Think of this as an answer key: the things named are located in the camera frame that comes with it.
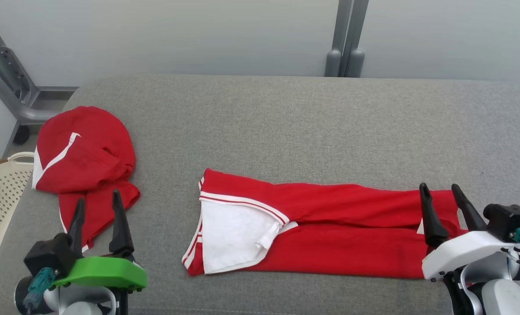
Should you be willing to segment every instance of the white trim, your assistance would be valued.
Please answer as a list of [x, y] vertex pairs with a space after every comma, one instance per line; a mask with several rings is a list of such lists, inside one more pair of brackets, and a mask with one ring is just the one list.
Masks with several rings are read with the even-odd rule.
[[38, 184], [38, 181], [40, 181], [40, 178], [44, 175], [46, 170], [50, 168], [52, 165], [58, 163], [63, 158], [66, 157], [67, 151], [70, 149], [70, 147], [73, 145], [73, 142], [75, 141], [75, 138], [79, 136], [80, 134], [76, 132], [72, 132], [70, 136], [70, 142], [67, 144], [66, 148], [62, 150], [56, 157], [46, 165], [45, 169], [42, 169], [42, 164], [40, 163], [40, 156], [38, 155], [38, 146], [36, 146], [36, 149], [34, 149], [34, 169], [32, 170], [32, 189], [36, 189], [36, 184]]
[[62, 223], [63, 232], [67, 233], [66, 225], [63, 223], [63, 219], [62, 219], [62, 210], [59, 207], [58, 207], [58, 211], [59, 211], [59, 221]]
[[287, 223], [286, 225], [284, 225], [279, 230], [279, 233], [277, 233], [277, 235], [280, 235], [281, 233], [285, 233], [286, 231], [289, 231], [290, 229], [294, 229], [296, 227], [298, 227], [298, 223], [296, 221], [291, 221], [291, 222]]
[[266, 205], [265, 203], [254, 200], [254, 199], [236, 197], [236, 196], [230, 196], [230, 195], [219, 195], [216, 193], [208, 193], [208, 192], [204, 192], [204, 191], [202, 191], [202, 193], [200, 194], [200, 197], [212, 198], [212, 199], [203, 199], [204, 201], [226, 203], [226, 204], [230, 204], [230, 205], [252, 206], [255, 209], [258, 209], [258, 210], [264, 211], [265, 213], [270, 214], [272, 217], [276, 218], [279, 222], [281, 222], [282, 225], [286, 225], [287, 223], [289, 223], [289, 218], [286, 215], [284, 215], [280, 210], [277, 210], [276, 208], [274, 208], [270, 205]]
[[203, 185], [203, 182], [205, 182], [205, 178], [202, 177], [202, 179], [200, 179], [200, 181], [198, 182], [198, 187], [199, 187], [199, 190], [202, 191], [202, 185]]
[[192, 261], [194, 260], [195, 248], [196, 248], [196, 246], [194, 245], [194, 242], [198, 243], [198, 241], [197, 241], [198, 236], [202, 235], [202, 233], [200, 233], [200, 231], [199, 231], [199, 229], [201, 227], [202, 227], [202, 212], [200, 211], [198, 228], [195, 230], [194, 237], [192, 237], [192, 241], [190, 242], [190, 246], [188, 247], [188, 250], [186, 251], [184, 256], [182, 256], [182, 263], [184, 264], [186, 269], [188, 269], [190, 267]]

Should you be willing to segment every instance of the robotic arm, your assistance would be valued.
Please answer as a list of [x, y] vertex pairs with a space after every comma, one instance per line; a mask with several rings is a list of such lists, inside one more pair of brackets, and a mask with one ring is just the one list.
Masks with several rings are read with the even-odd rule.
[[19, 313], [128, 315], [128, 295], [147, 287], [147, 274], [133, 257], [132, 236], [117, 190], [112, 194], [112, 209], [109, 255], [82, 255], [83, 199], [77, 203], [68, 234], [34, 244], [24, 258], [31, 276], [19, 281], [15, 289]]
[[491, 204], [484, 217], [452, 185], [456, 204], [469, 232], [448, 239], [425, 183], [419, 186], [422, 219], [429, 253], [422, 261], [425, 279], [442, 281], [452, 300], [454, 315], [520, 314], [520, 206]]

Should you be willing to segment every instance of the gray sofa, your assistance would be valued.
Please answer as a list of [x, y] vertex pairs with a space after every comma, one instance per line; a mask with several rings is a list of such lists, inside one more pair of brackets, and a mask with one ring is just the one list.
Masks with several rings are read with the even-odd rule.
[[[301, 273], [189, 277], [180, 260], [199, 217], [205, 168], [270, 182], [432, 189], [458, 183], [478, 209], [520, 204], [520, 84], [470, 80], [154, 75], [82, 87], [132, 136], [127, 213], [149, 286], [132, 315], [450, 314], [441, 283]], [[0, 314], [34, 241], [61, 231], [55, 195], [27, 188], [0, 249]], [[107, 253], [108, 229], [89, 255]], [[370, 259], [366, 249], [359, 259]]]

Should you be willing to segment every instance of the cable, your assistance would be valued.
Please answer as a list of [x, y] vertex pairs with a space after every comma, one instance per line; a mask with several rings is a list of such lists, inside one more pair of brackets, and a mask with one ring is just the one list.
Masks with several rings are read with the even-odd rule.
[[58, 271], [54, 271], [50, 267], [44, 267], [38, 271], [38, 274], [28, 286], [28, 294], [22, 301], [24, 307], [26, 307], [26, 314], [32, 315], [33, 311], [37, 309], [42, 299], [44, 299], [44, 291], [51, 287], [52, 283], [58, 275]]
[[24, 313], [24, 315], [32, 315], [32, 304], [28, 304], [26, 307], [26, 313]]

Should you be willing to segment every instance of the red garment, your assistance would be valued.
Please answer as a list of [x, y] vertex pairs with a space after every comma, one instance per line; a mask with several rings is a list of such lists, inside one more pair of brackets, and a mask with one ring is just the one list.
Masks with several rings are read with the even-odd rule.
[[[464, 231], [458, 223], [458, 207], [452, 192], [433, 191], [432, 195], [444, 227], [452, 237], [461, 235]], [[198, 230], [182, 258], [190, 275], [244, 266], [256, 271], [423, 278], [421, 264], [427, 246], [424, 235], [416, 232], [422, 219], [419, 191], [384, 191], [356, 184], [271, 184], [207, 169], [200, 182], [200, 201], [202, 217]], [[204, 211], [211, 203], [218, 205], [206, 215]], [[235, 257], [243, 255], [214, 257], [216, 252], [210, 252], [204, 263], [204, 240], [207, 238], [204, 227], [211, 228], [212, 224], [219, 224], [217, 219], [226, 217], [210, 222], [205, 218], [211, 217], [214, 211], [225, 208], [230, 211], [228, 208], [234, 205], [244, 206], [234, 214], [242, 215], [249, 207], [269, 215], [280, 224], [279, 234], [270, 244], [264, 242], [262, 236], [255, 244], [262, 245], [267, 253], [258, 252], [249, 262], [238, 261], [238, 268], [218, 267], [217, 260], [234, 261]], [[235, 222], [232, 228], [224, 227], [223, 230], [238, 229]], [[254, 231], [253, 225], [246, 230]], [[228, 247], [237, 251], [238, 246], [231, 244]], [[204, 265], [212, 266], [211, 271], [204, 270]]]
[[80, 106], [48, 120], [38, 133], [32, 187], [59, 194], [64, 230], [79, 198], [85, 199], [84, 250], [114, 220], [112, 191], [130, 208], [140, 191], [128, 182], [136, 155], [128, 131], [112, 114]]

